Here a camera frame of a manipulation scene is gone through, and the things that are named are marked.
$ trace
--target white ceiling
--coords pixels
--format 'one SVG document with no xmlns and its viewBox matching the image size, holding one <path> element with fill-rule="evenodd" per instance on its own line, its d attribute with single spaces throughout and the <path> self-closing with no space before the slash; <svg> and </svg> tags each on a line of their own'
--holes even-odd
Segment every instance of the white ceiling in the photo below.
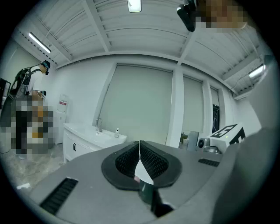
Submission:
<svg viewBox="0 0 280 224">
<path fill-rule="evenodd" d="M 18 25 L 13 38 L 57 67 L 99 55 L 143 54 L 191 65 L 231 87 L 262 63 L 256 55 L 254 61 L 225 79 L 224 74 L 256 52 L 256 31 L 246 27 L 225 34 L 200 31 L 192 35 L 176 13 L 182 3 L 142 0 L 142 11 L 130 13 L 127 0 L 43 0 Z M 52 52 L 47 54 L 31 44 L 29 32 Z M 240 92 L 251 85 L 250 79 L 244 78 L 234 90 Z"/>
</svg>

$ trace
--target marble floor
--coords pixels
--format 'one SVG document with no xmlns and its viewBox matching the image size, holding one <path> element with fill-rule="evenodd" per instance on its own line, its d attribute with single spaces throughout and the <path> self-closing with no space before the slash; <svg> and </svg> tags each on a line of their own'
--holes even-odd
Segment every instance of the marble floor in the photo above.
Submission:
<svg viewBox="0 0 280 224">
<path fill-rule="evenodd" d="M 2 150 L 0 162 L 15 188 L 23 184 L 30 185 L 20 189 L 29 194 L 38 182 L 64 165 L 63 144 L 55 145 L 45 154 L 28 154 L 24 160 L 19 158 L 15 150 Z"/>
</svg>

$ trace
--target tube light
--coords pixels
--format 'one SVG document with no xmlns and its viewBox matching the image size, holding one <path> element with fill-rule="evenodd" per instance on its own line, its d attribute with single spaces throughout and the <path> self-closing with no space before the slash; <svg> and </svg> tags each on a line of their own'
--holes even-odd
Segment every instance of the tube light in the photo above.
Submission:
<svg viewBox="0 0 280 224">
<path fill-rule="evenodd" d="M 250 78 L 253 78 L 254 76 L 260 74 L 265 70 L 266 66 L 262 65 L 261 67 L 258 67 L 257 69 L 253 70 L 252 72 L 249 73 Z"/>
<path fill-rule="evenodd" d="M 142 4 L 141 0 L 127 0 L 129 12 L 141 12 Z"/>
<path fill-rule="evenodd" d="M 51 50 L 44 45 L 37 37 L 34 36 L 33 33 L 29 33 L 29 36 L 37 43 L 40 45 L 40 47 L 42 47 L 47 53 L 51 53 Z"/>
</svg>

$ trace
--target white shirt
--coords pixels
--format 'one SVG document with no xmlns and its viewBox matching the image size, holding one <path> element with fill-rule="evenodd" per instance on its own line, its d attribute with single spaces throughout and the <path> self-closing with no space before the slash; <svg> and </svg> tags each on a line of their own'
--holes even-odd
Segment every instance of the white shirt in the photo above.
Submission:
<svg viewBox="0 0 280 224">
<path fill-rule="evenodd" d="M 32 67 L 31 72 L 36 69 L 40 69 L 39 66 Z M 28 89 L 27 89 L 27 91 L 29 91 L 30 95 L 32 94 L 33 90 L 40 89 L 42 78 L 43 78 L 43 73 L 41 71 L 34 72 L 31 75 L 30 82 L 29 82 Z"/>
</svg>

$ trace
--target soap bottle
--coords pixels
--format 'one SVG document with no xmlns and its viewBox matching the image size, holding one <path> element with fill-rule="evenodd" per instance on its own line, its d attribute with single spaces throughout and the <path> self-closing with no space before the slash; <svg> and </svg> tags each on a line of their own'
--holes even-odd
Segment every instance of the soap bottle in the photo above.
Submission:
<svg viewBox="0 0 280 224">
<path fill-rule="evenodd" d="M 115 131 L 115 138 L 119 137 L 119 128 L 117 128 L 117 130 Z"/>
</svg>

